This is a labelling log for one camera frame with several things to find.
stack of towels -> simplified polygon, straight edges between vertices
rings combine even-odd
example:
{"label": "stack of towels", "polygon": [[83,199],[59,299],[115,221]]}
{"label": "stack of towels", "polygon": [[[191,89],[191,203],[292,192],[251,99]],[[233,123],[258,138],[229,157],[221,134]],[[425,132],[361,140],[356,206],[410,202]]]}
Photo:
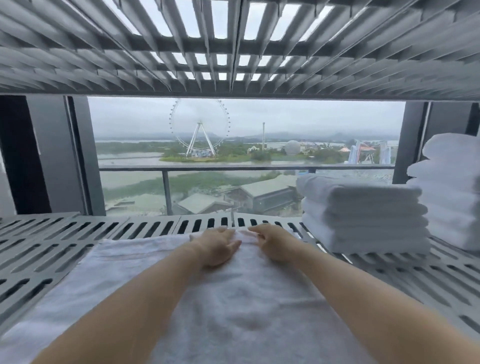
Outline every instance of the stack of towels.
{"label": "stack of towels", "polygon": [[430,251],[427,208],[421,189],[359,183],[309,174],[297,179],[303,224],[330,252],[419,253]]}
{"label": "stack of towels", "polygon": [[407,185],[422,189],[428,229],[463,250],[480,250],[480,138],[445,133],[424,146],[428,160],[412,164]]}

balcony railing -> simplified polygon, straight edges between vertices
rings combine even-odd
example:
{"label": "balcony railing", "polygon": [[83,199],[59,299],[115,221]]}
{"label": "balcony railing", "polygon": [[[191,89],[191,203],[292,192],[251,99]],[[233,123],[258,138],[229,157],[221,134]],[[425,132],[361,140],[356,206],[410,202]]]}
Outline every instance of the balcony railing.
{"label": "balcony railing", "polygon": [[226,170],[306,170],[308,173],[316,173],[318,170],[392,170],[390,164],[215,164],[189,163],[174,164],[169,166],[120,166],[100,165],[100,171],[160,171],[162,172],[163,186],[165,190],[165,204],[167,215],[173,215],[170,184],[168,181],[169,171],[226,171]]}

spherical dome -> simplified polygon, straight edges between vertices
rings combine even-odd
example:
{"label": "spherical dome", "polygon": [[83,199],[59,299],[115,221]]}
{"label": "spherical dome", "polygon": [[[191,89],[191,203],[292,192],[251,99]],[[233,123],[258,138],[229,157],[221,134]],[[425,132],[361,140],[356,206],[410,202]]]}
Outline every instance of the spherical dome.
{"label": "spherical dome", "polygon": [[300,153],[300,142],[297,142],[296,140],[290,140],[287,144],[285,144],[285,152],[288,156],[293,156]]}

forearm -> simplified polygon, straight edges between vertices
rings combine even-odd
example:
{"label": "forearm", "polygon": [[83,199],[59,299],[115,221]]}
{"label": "forearm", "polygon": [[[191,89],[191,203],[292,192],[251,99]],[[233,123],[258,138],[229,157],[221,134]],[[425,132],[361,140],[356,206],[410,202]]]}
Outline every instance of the forearm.
{"label": "forearm", "polygon": [[445,319],[370,274],[304,243],[292,257],[380,363],[467,363],[479,354]]}
{"label": "forearm", "polygon": [[85,314],[33,363],[146,362],[200,267],[190,243],[175,249]]}

gray roof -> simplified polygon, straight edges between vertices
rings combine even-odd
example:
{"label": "gray roof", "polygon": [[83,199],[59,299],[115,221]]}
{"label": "gray roof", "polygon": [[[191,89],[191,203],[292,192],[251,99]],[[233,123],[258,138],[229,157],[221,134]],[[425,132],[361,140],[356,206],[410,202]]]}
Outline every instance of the gray roof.
{"label": "gray roof", "polygon": [[478,100],[479,12],[478,0],[1,0],[0,94]]}
{"label": "gray roof", "polygon": [[296,187],[297,176],[279,175],[266,181],[244,184],[241,186],[246,193],[252,197],[270,194],[272,192],[285,190],[289,187]]}
{"label": "gray roof", "polygon": [[177,204],[194,214],[201,214],[213,204],[224,205],[225,209],[232,207],[231,203],[207,194],[193,194]]}

